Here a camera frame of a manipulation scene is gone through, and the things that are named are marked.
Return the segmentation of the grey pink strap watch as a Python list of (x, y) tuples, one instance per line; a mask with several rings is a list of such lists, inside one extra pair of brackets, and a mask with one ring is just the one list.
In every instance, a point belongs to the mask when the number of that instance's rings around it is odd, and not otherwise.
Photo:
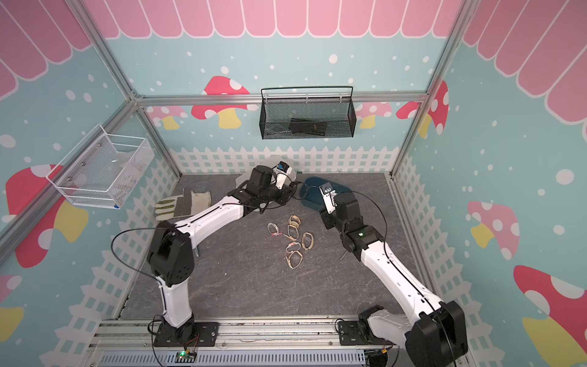
[(281, 235), (281, 231), (280, 231), (278, 225), (275, 223), (268, 223), (267, 229), (268, 229), (268, 232), (273, 236)]

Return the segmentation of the white orange watch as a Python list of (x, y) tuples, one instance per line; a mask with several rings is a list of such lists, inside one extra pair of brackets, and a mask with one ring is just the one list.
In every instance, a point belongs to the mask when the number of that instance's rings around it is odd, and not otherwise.
[(301, 243), (299, 242), (292, 242), (287, 245), (286, 252), (298, 252), (301, 249)]

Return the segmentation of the beige watch lowest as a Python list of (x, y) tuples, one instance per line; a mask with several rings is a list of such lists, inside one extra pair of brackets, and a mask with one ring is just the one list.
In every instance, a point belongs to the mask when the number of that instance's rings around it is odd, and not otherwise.
[(302, 264), (302, 261), (304, 260), (304, 255), (297, 250), (293, 252), (288, 252), (284, 258), (287, 262), (287, 266), (289, 267), (289, 269), (296, 269)]

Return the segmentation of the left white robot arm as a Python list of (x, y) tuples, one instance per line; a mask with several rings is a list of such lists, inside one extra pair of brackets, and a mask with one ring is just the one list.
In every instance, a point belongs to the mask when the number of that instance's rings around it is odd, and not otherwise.
[(163, 221), (157, 225), (147, 260), (161, 291), (161, 330), (170, 333), (172, 341), (183, 345), (197, 334), (188, 295), (197, 246), (223, 226), (257, 209), (263, 213), (272, 202), (287, 204), (297, 191), (295, 177), (293, 168), (283, 161), (258, 165), (249, 179), (218, 203), (176, 223)]

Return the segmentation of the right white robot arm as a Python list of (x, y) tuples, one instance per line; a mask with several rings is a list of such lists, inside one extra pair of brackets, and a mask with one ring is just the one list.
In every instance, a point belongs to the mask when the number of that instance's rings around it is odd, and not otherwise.
[(367, 333), (403, 348), (415, 366), (456, 365), (469, 351), (464, 310), (422, 284), (391, 251), (385, 236), (365, 224), (356, 192), (320, 188), (327, 228), (336, 228), (344, 249), (370, 269), (391, 293), (403, 317), (373, 307), (362, 315)]

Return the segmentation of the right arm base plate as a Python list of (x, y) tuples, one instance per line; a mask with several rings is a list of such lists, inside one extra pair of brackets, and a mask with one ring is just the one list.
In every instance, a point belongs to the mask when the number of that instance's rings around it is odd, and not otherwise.
[(376, 337), (365, 321), (345, 321), (337, 319), (335, 321), (335, 331), (339, 335), (341, 346), (390, 346), (391, 342)]

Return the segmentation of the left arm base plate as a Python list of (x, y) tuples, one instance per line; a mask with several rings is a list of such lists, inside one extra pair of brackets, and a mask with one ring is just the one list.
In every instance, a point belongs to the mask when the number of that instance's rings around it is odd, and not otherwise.
[(219, 335), (220, 323), (188, 322), (174, 328), (163, 321), (154, 336), (155, 347), (214, 347)]

